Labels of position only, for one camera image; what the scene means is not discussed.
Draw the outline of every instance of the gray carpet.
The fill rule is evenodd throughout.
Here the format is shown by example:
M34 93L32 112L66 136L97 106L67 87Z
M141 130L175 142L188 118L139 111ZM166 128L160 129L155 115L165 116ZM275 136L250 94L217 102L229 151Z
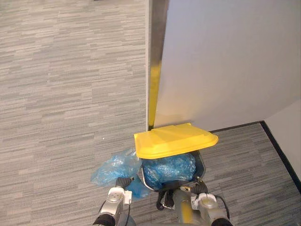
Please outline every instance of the gray carpet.
M143 0L0 1L0 225L87 226L91 173L145 129ZM236 225L300 222L300 194L261 126L218 132L205 182ZM137 223L173 222L157 194Z

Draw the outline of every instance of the bin lid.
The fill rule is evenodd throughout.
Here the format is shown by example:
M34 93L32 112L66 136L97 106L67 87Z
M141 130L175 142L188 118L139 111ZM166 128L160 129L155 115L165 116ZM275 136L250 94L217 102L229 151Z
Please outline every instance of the bin lid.
M164 126L136 133L136 155L143 159L157 159L211 147L218 137L203 129L185 123Z

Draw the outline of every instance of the blue plastic bag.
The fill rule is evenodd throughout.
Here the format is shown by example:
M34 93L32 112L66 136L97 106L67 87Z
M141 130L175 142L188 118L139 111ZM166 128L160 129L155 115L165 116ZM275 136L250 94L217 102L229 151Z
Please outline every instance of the blue plastic bag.
M133 201L143 199L150 194L150 190L146 186L144 186L137 175L134 176L134 180L129 186L126 187L126 190L132 192Z
M195 158L189 153L160 159L143 159L146 184L155 190L163 188L162 183L165 182L174 180L191 181L195 170Z
M115 186L116 179L134 177L134 181L126 187L132 191L133 200L146 197L150 191L137 176L142 160L136 156L135 149L130 148L113 155L104 162L91 176L91 182L98 186Z

